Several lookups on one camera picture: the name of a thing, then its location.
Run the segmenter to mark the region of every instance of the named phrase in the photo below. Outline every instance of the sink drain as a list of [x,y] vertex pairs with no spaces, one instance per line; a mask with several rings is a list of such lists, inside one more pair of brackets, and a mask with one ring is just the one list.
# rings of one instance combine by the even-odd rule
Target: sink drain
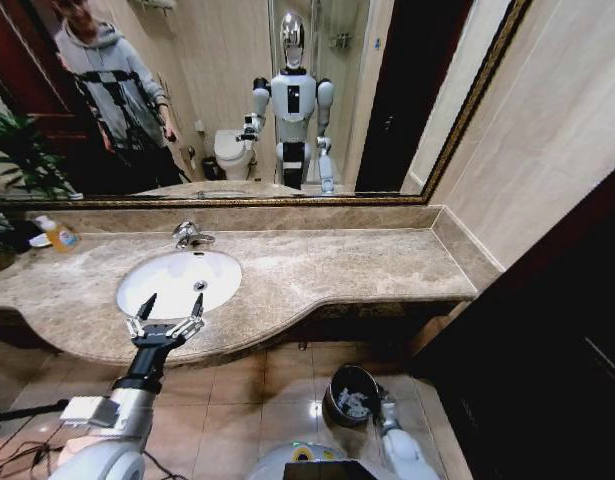
[[206,288],[207,288],[207,282],[204,280],[194,283],[194,291],[196,292],[202,292]]

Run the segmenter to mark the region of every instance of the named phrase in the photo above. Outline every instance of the gold mirror frame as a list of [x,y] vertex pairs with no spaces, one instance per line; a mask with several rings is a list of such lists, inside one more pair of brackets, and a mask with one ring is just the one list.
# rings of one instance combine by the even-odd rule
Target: gold mirror frame
[[20,210],[85,210],[85,209],[149,209],[149,208],[205,208],[205,207],[289,207],[289,206],[397,206],[429,203],[440,179],[465,134],[471,119],[491,83],[507,48],[520,26],[532,0],[512,0],[487,54],[471,84],[454,124],[434,163],[432,172],[420,195],[397,193],[358,193],[341,197],[270,197],[225,199],[163,199],[132,196],[92,197],[85,200],[17,200],[0,202],[0,211]]

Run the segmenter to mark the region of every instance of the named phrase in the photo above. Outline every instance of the black trash can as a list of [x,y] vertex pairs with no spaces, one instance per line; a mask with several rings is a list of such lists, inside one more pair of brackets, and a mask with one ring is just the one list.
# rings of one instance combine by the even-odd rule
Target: black trash can
[[[339,408],[337,401],[344,389],[350,393],[362,393],[367,397],[363,406],[369,409],[370,414],[364,417],[347,415]],[[343,365],[331,379],[323,398],[324,408],[331,419],[343,427],[355,427],[369,419],[371,414],[378,415],[380,412],[380,395],[383,388],[376,383],[374,378],[358,365]]]
[[216,157],[205,157],[201,164],[207,180],[224,180],[226,178],[225,171],[218,165]]

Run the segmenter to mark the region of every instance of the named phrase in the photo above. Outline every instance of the humanoid robot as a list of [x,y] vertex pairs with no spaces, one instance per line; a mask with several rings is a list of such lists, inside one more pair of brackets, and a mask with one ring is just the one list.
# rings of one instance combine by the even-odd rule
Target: humanoid robot
[[279,143],[276,145],[278,171],[283,183],[300,189],[305,181],[311,147],[307,140],[309,120],[318,103],[318,166],[323,193],[334,192],[331,140],[325,136],[329,110],[334,101],[334,84],[328,79],[316,80],[302,67],[305,30],[302,19],[293,13],[284,16],[280,26],[280,42],[285,54],[285,68],[271,80],[254,80],[254,112],[245,116],[244,132],[238,140],[258,140],[265,126],[265,110],[272,100]]

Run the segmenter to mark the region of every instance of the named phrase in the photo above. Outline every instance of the faucet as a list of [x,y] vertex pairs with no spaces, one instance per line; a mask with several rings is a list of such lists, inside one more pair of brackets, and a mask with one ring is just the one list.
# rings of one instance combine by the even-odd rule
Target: faucet
[[193,222],[181,223],[174,229],[171,236],[178,240],[176,248],[179,250],[184,250],[189,246],[211,245],[216,241],[211,235],[200,233]]

